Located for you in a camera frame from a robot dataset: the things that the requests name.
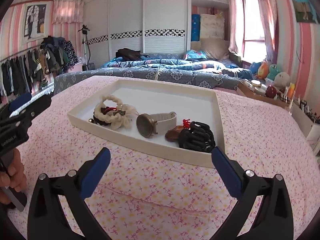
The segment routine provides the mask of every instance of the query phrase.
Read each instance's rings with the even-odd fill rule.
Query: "pink curtain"
[[[229,0],[230,46],[229,51],[242,55],[244,37],[243,0]]]
[[[258,0],[258,2],[267,47],[266,61],[271,63],[275,56],[275,33],[278,15],[276,0]]]
[[[52,24],[82,23],[83,7],[81,0],[54,0]]]

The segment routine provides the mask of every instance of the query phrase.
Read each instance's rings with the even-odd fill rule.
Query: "green stuffed toy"
[[[276,65],[276,64],[272,64],[269,67],[269,74],[267,76],[268,79],[271,79],[272,81],[275,80],[276,75],[278,75],[279,73],[281,73],[281,68],[280,66]]]

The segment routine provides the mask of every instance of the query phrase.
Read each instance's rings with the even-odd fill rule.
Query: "white watch strap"
[[[177,114],[175,112],[151,114],[156,121],[156,134],[164,134],[177,126]]]

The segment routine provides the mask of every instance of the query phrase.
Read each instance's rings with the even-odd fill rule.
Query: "sliding wardrobe door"
[[[146,53],[183,53],[187,0],[143,0]]]
[[[95,68],[110,60],[108,44],[109,0],[93,0],[84,5],[84,24],[88,26],[88,44],[91,51],[90,63]]]
[[[118,49],[142,50],[142,0],[110,0],[111,57]]]

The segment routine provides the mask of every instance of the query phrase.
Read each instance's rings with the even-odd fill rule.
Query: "window frame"
[[[244,57],[244,50],[245,50],[245,43],[246,42],[259,42],[259,43],[266,43],[265,38],[261,38],[259,40],[246,40],[245,39],[245,0],[243,0],[243,14],[244,14],[244,32],[243,32],[243,44],[242,44],[242,55],[243,55],[243,59],[245,61],[247,61],[248,63],[252,63],[250,61],[248,61],[249,59]]]

